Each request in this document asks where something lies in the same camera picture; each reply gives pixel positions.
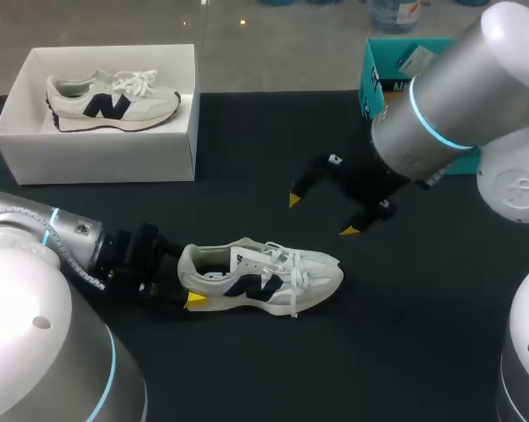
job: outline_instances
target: sneaker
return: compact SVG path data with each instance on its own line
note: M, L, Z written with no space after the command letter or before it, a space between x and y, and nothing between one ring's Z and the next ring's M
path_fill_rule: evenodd
M180 95L171 89L153 88L157 71L98 70L84 81L47 79L46 101L62 132L116 127L126 132L164 123L178 109Z
M343 280L338 260L248 238L223 246L185 247L178 278L201 295L189 310L225 310L249 305L273 315L292 315L331 296Z

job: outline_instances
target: black table surface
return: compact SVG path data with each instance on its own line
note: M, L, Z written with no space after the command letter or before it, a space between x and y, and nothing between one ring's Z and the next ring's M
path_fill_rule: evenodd
M358 113L356 91L203 94L194 183L18 186L0 156L1 191L109 232L150 222L178 243L249 236L340 259L338 295L297 319L97 304L145 376L148 422L495 420L529 225L488 209L473 176L405 188L397 216L363 236L337 235L354 207L333 186L290 210L293 177L345 149Z

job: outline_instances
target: shoe insole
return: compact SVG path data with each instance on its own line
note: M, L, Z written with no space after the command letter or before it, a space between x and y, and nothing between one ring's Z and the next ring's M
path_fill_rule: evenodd
M199 274L204 274L204 277L210 279L219 279L229 274L227 266L200 266L197 268Z

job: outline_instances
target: white shoelace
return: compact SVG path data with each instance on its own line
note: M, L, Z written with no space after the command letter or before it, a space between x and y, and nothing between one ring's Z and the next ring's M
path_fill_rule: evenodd
M115 77L118 80L112 83L115 91L124 91L136 97L143 97L147 92L152 92L149 84L156 80L157 71L149 70L147 72L118 72Z
M273 268L263 268L265 273L273 273L278 275L290 274L292 282L292 296L290 298L290 307L292 309L292 317L298 317L296 313L296 289L305 289L308 287L309 277L308 272L301 263L300 251L285 248L280 244L274 242L267 242L266 246L271 249L263 253L271 255L271 262ZM286 260L280 260L280 257L285 257Z

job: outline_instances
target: white shoe box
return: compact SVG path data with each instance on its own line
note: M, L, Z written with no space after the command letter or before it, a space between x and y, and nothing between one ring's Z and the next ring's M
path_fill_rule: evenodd
M171 120L142 132L62 133L46 104L46 79L84 80L95 70L156 69L155 86L182 102ZM0 150L21 185L194 180L199 80L193 45L35 48L0 117Z

